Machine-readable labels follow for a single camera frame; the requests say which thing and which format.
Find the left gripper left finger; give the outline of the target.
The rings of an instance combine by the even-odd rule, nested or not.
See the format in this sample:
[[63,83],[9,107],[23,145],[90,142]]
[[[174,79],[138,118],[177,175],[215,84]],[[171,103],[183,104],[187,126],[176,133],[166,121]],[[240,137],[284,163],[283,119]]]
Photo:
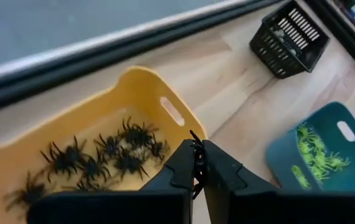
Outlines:
[[194,149],[185,139],[139,190],[63,191],[34,203],[27,224],[191,224]]

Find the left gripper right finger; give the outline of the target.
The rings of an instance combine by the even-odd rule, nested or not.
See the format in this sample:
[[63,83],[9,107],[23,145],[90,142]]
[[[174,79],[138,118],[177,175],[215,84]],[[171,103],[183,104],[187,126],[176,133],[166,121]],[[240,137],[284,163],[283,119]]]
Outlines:
[[212,141],[202,145],[212,224],[355,224],[355,192],[282,190]]

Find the orange plastic bin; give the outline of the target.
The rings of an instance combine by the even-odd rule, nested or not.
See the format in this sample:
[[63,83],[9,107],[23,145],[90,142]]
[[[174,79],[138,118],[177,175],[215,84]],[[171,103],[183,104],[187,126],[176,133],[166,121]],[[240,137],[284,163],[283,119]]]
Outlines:
[[[151,155],[150,145],[134,147],[121,138],[120,148],[128,149],[132,156],[144,158],[143,167],[149,175],[147,177],[143,174],[143,179],[140,179],[139,173],[131,174],[127,171],[121,180],[118,170],[113,166],[115,157],[110,159],[104,155],[101,147],[93,140],[99,141],[99,134],[104,139],[118,136],[123,130],[122,119],[130,116],[130,124],[153,124],[159,128],[154,133],[156,140],[167,140],[170,150],[161,162]],[[120,76],[115,86],[24,131],[9,142],[0,144],[0,224],[26,224],[28,208],[17,205],[5,212],[5,206],[10,200],[5,201],[4,196],[23,188],[28,171],[32,175],[43,173],[38,182],[46,185],[47,194],[63,190],[83,190],[89,186],[110,190],[137,190],[159,172],[162,164],[183,140],[191,137],[190,130],[200,138],[207,137],[206,130],[191,109],[156,72],[145,67],[131,67]],[[96,148],[102,152],[111,174],[106,182],[102,176],[96,176],[89,183],[81,180],[80,165],[77,173],[73,171],[69,179],[68,173],[59,172],[52,174],[52,182],[48,182],[45,170],[48,162],[40,151],[49,156],[48,146],[52,141],[63,151],[67,145],[73,144],[74,136],[79,144],[87,139],[83,151],[88,156],[96,159]]]

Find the black slotted plastic basket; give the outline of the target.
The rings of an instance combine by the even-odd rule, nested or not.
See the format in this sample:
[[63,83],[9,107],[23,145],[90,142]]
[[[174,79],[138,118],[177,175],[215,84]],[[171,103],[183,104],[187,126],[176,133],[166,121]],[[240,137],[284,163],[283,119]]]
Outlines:
[[[283,30],[279,39],[273,31]],[[295,0],[262,19],[249,46],[252,52],[279,79],[312,72],[321,58],[329,37]],[[290,49],[295,49],[294,56]]]

